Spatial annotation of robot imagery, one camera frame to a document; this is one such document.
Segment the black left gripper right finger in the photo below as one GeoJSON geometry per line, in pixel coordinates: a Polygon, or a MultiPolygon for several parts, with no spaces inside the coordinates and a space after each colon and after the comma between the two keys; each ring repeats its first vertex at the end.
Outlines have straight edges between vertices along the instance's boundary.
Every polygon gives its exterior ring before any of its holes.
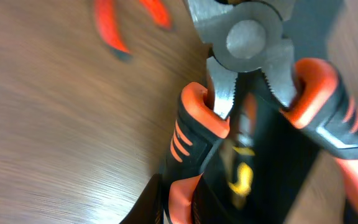
{"type": "Polygon", "coordinates": [[[284,223],[319,148],[259,96],[243,97],[193,196],[195,223],[284,223]]]}

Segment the orange black needle-nose pliers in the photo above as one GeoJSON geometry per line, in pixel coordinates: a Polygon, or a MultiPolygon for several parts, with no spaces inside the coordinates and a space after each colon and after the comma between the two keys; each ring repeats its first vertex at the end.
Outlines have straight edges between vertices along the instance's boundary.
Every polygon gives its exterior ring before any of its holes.
{"type": "Polygon", "coordinates": [[[192,198],[209,158],[227,138],[239,75],[255,71],[256,93],[296,129],[327,149],[343,171],[346,197],[358,220],[358,106],[337,69],[318,58],[294,59],[283,23],[293,1],[188,1],[202,42],[210,87],[193,82],[181,92],[163,184],[171,223],[191,223],[192,198]]]}

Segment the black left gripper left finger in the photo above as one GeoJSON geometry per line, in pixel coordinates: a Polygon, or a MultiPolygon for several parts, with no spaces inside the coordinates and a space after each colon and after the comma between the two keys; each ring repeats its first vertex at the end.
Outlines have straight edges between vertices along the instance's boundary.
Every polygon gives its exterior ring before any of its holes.
{"type": "Polygon", "coordinates": [[[120,224],[163,224],[162,176],[154,174],[120,224]]]}

